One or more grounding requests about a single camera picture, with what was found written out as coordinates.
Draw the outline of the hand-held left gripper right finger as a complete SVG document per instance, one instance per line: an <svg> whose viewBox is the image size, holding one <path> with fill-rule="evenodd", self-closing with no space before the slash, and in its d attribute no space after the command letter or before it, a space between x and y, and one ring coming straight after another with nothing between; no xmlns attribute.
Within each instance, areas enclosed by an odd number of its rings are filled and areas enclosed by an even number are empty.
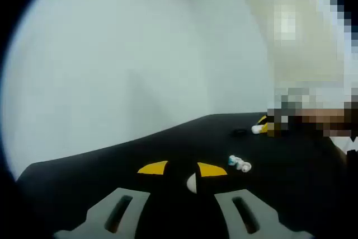
<svg viewBox="0 0 358 239"><path fill-rule="evenodd" d="M277 211L247 189L213 197L229 238L312 238L307 231L295 232L280 223Z"/></svg>

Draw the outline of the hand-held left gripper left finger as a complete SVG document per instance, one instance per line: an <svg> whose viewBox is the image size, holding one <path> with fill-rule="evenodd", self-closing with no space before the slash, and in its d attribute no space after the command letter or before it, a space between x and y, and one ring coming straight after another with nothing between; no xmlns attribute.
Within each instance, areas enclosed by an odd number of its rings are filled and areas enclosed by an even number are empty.
<svg viewBox="0 0 358 239"><path fill-rule="evenodd" d="M181 174L175 162L141 168L134 183L102 195L73 229L61 228L55 238L176 238L181 230Z"/></svg>

